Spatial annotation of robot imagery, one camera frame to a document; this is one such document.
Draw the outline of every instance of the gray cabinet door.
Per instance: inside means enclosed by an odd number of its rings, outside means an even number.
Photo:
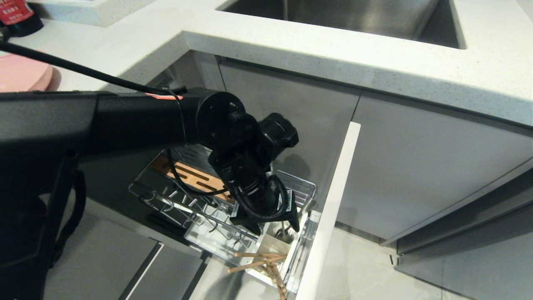
[[[321,206],[360,92],[234,62],[223,62],[220,71],[226,90],[256,119],[277,112],[296,127],[300,142],[283,151],[276,166],[317,184]]]
[[[530,137],[402,101],[361,96],[338,221],[390,242],[530,168]]]

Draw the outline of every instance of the sink basin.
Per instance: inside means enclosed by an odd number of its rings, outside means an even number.
[[[461,48],[450,0],[238,0],[224,11]]]

